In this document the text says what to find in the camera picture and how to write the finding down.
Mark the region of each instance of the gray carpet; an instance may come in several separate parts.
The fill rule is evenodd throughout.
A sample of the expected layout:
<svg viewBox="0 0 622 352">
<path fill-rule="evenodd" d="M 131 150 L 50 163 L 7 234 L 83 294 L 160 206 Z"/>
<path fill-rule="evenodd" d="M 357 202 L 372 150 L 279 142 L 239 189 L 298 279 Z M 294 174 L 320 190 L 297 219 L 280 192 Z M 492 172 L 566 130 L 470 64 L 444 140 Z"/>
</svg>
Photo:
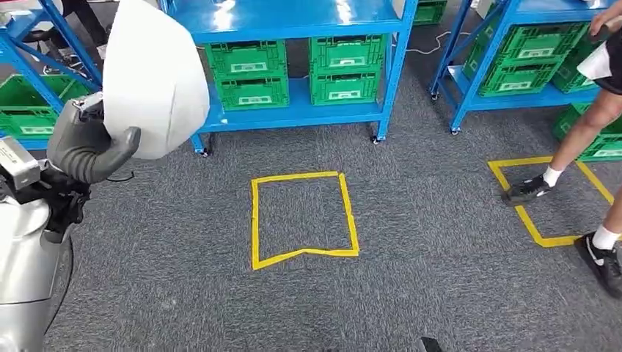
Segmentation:
<svg viewBox="0 0 622 352">
<path fill-rule="evenodd" d="M 416 28 L 410 47 L 433 48 L 456 7 L 440 27 Z M 117 173 L 135 171 L 128 183 L 96 185 L 47 348 L 386 351 L 430 336 L 446 351 L 619 351 L 622 304 L 573 248 L 533 243 L 486 164 L 551 155 L 560 109 L 471 113 L 451 136 L 449 108 L 425 93 L 438 54 L 406 57 L 380 145 L 366 125 L 220 133 L 210 158 L 185 144 L 128 163 Z M 615 192 L 621 165 L 590 168 Z M 542 167 L 504 172 L 521 180 Z M 345 173 L 360 256 L 253 271 L 250 180 L 331 170 Z M 591 230 L 606 208 L 573 166 L 527 211 L 547 237 Z M 347 236 L 336 179 L 260 186 L 262 259 L 345 248 Z"/>
</svg>

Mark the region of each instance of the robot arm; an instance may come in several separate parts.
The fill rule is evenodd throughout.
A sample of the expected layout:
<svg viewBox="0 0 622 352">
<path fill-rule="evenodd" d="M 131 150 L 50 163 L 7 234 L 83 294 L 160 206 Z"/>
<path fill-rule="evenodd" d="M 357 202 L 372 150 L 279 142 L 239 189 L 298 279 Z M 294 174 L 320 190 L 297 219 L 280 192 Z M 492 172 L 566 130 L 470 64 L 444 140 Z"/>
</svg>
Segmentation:
<svg viewBox="0 0 622 352">
<path fill-rule="evenodd" d="M 103 127 L 101 93 L 70 100 L 36 161 L 10 137 L 0 139 L 0 351 L 40 351 L 67 229 L 82 221 L 89 186 L 136 151 L 140 129 L 121 139 Z"/>
</svg>

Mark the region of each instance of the white cable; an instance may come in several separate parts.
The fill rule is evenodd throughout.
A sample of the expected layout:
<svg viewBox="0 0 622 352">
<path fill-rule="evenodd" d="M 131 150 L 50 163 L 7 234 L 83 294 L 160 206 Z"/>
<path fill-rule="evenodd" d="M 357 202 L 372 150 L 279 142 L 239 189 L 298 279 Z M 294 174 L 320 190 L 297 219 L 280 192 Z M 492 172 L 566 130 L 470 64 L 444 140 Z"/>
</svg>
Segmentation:
<svg viewBox="0 0 622 352">
<path fill-rule="evenodd" d="M 449 33 L 451 33 L 451 32 L 447 31 L 447 32 L 445 32 L 443 34 L 437 35 L 436 36 L 436 47 L 434 49 L 430 50 L 430 51 L 421 51 L 419 49 L 406 49 L 406 52 L 408 53 L 408 52 L 414 51 L 415 53 L 419 53 L 419 54 L 423 54 L 423 55 L 432 54 L 434 51 L 438 51 L 441 48 L 441 38 L 446 36 Z M 460 34 L 458 36 L 460 36 L 460 35 L 469 35 L 469 34 L 471 34 L 471 33 L 469 33 L 469 32 L 460 32 Z"/>
</svg>

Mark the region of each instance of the black cable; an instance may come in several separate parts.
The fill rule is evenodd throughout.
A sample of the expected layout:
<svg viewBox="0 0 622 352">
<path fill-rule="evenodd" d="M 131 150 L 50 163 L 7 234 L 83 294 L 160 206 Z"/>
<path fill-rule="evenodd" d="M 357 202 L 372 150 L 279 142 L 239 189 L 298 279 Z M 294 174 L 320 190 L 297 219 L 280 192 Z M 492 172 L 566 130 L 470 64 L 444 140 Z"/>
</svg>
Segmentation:
<svg viewBox="0 0 622 352">
<path fill-rule="evenodd" d="M 65 300 L 65 296 L 67 296 L 67 292 L 69 291 L 69 284 L 71 283 L 71 277 L 73 276 L 73 241 L 71 241 L 71 236 L 68 236 L 68 237 L 69 237 L 68 240 L 69 240 L 69 256 L 70 256 L 70 260 L 69 260 L 69 277 L 67 278 L 67 282 L 65 283 L 65 291 L 62 293 L 62 297 L 60 298 L 59 305 L 56 307 L 56 310 L 54 311 L 54 315 L 52 315 L 52 319 L 50 319 L 50 323 L 48 323 L 48 327 L 45 328 L 45 332 L 43 334 L 47 334 L 48 333 L 48 330 L 52 326 L 52 323 L 54 322 L 54 319 L 56 318 L 56 315 L 60 311 L 60 307 L 62 306 L 62 302 Z"/>
<path fill-rule="evenodd" d="M 106 181 L 110 181 L 110 182 L 126 182 L 126 181 L 129 181 L 129 180 L 133 179 L 134 177 L 136 177 L 136 175 L 134 174 L 134 171 L 132 171 L 132 175 L 130 177 L 122 178 L 121 180 L 113 180 L 111 178 L 106 178 Z"/>
</svg>

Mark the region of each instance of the yellow tape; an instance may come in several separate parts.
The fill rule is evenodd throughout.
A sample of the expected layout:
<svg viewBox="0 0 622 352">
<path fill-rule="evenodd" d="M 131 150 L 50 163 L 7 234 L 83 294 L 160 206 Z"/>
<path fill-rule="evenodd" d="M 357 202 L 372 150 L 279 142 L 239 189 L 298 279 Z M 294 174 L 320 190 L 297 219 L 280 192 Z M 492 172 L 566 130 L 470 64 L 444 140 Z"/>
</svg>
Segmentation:
<svg viewBox="0 0 622 352">
<path fill-rule="evenodd" d="M 345 184 L 345 175 L 339 174 L 339 186 L 341 187 L 341 198 L 343 199 L 343 209 L 345 210 L 345 217 L 348 220 L 348 229 L 350 230 L 350 243 L 352 243 L 352 250 L 357 254 L 359 253 L 359 239 L 356 235 L 356 225 L 354 224 L 354 216 L 352 215 L 352 205 L 350 204 L 350 195 L 348 194 L 348 187 Z"/>
<path fill-rule="evenodd" d="M 341 197 L 343 198 L 343 207 L 345 211 L 345 217 L 348 222 L 348 230 L 350 232 L 350 249 L 316 249 L 316 248 L 302 248 L 296 251 L 282 253 L 274 255 L 272 257 L 261 260 L 259 258 L 259 184 L 266 182 L 277 182 L 286 180 L 300 180 L 306 178 L 317 177 L 338 177 L 339 186 L 341 190 Z M 251 263 L 253 270 L 265 268 L 272 264 L 282 262 L 283 260 L 295 257 L 299 254 L 320 254 L 329 255 L 333 257 L 356 257 L 359 255 L 359 240 L 356 235 L 356 225 L 354 224 L 354 216 L 352 216 L 352 207 L 350 204 L 350 197 L 348 195 L 348 187 L 345 184 L 345 175 L 336 171 L 326 172 L 307 172 L 302 174 L 291 175 L 275 175 L 260 177 L 251 180 L 252 189 L 252 228 L 251 228 Z"/>
<path fill-rule="evenodd" d="M 585 176 L 588 178 L 588 180 L 594 185 L 594 187 L 596 187 L 596 189 L 599 190 L 599 192 L 601 192 L 601 194 L 603 195 L 603 197 L 609 202 L 609 204 L 613 204 L 613 200 L 614 197 L 613 195 L 611 195 L 611 193 L 609 192 L 609 190 L 607 190 L 607 188 L 602 184 L 602 182 L 599 180 L 599 178 L 592 172 L 592 170 L 590 170 L 588 168 L 587 165 L 585 165 L 583 162 L 581 161 L 577 161 L 577 166 L 579 167 L 579 169 L 581 171 L 583 171 L 583 173 L 585 174 Z"/>
<path fill-rule="evenodd" d="M 305 172 L 302 174 L 259 177 L 259 178 L 255 178 L 255 182 L 266 183 L 266 182 L 276 182 L 276 181 L 300 180 L 304 178 L 336 177 L 336 176 L 338 176 L 338 173 L 336 171 Z"/>
<path fill-rule="evenodd" d="M 505 176 L 503 175 L 503 172 L 501 171 L 502 167 L 523 166 L 523 165 L 530 165 L 530 164 L 546 164 L 546 163 L 550 163 L 551 160 L 552 160 L 552 157 L 550 156 L 539 156 L 536 158 L 489 161 L 488 165 L 490 167 L 490 170 L 494 174 L 494 176 L 498 179 L 503 190 L 507 191 L 508 189 L 510 189 L 510 184 L 508 180 L 505 178 Z M 610 204 L 612 204 L 613 196 L 607 190 L 607 188 L 603 186 L 602 182 L 596 177 L 596 175 L 581 161 L 577 161 L 577 166 L 579 167 L 579 169 L 581 169 L 581 171 L 585 174 L 585 176 L 590 180 L 590 182 L 601 192 L 603 197 Z M 570 246 L 574 242 L 574 240 L 576 240 L 579 237 L 579 236 L 570 235 L 570 236 L 543 238 L 540 232 L 538 231 L 538 229 L 533 224 L 533 221 L 531 221 L 531 218 L 529 217 L 529 215 L 527 215 L 527 211 L 525 210 L 525 208 L 522 205 L 518 205 L 514 207 L 514 209 L 516 210 L 516 213 L 519 215 L 519 218 L 521 219 L 521 221 L 523 221 L 523 224 L 527 228 L 527 231 L 533 238 L 534 242 L 536 242 L 542 247 L 550 248 L 550 247 L 556 247 L 556 246 Z"/>
</svg>

